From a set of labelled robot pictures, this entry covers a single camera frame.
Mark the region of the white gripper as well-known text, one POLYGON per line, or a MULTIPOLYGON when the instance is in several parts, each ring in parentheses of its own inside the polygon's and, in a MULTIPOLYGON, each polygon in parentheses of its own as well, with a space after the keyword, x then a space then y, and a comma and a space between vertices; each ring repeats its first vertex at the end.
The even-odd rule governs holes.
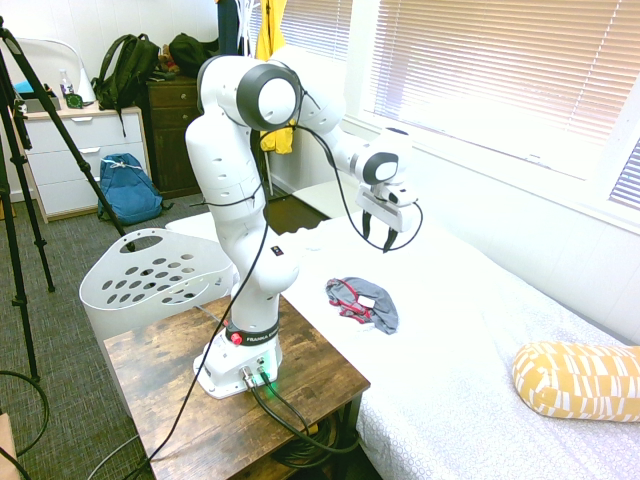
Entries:
POLYGON ((406 203, 385 185, 367 186, 364 183, 358 187, 355 202, 362 210, 363 238, 369 239, 371 219, 375 217, 389 228, 383 246, 383 252, 389 252, 398 232, 406 231, 406 203))

